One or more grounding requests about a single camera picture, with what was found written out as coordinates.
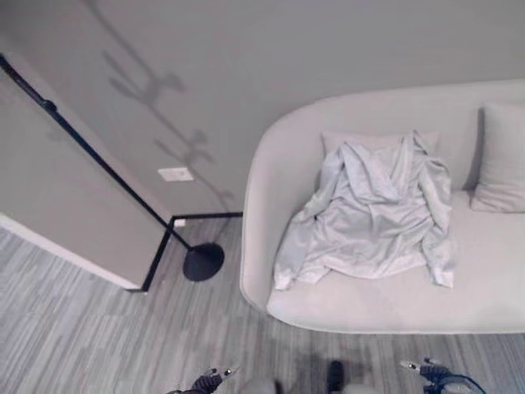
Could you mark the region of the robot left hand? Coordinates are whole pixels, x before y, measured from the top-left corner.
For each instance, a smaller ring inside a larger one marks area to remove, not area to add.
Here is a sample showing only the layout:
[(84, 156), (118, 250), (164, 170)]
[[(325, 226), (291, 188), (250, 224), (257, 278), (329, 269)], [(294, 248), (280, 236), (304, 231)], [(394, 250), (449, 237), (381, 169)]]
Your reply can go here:
[(197, 393), (214, 393), (225, 380), (234, 376), (239, 369), (239, 367), (209, 369), (194, 381), (191, 391)]

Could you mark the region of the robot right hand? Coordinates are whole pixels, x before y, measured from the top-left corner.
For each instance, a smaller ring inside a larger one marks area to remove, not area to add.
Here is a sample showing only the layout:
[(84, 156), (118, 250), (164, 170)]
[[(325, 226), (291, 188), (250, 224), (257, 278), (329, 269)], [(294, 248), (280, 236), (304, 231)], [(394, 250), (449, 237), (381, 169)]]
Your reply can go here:
[(400, 366), (415, 372), (420, 377), (423, 377), (427, 382), (429, 382), (429, 388), (436, 389), (439, 385), (439, 382), (451, 375), (449, 369), (445, 366), (436, 364), (430, 359), (426, 358), (423, 364), (418, 364), (413, 361), (402, 360), (399, 362)]

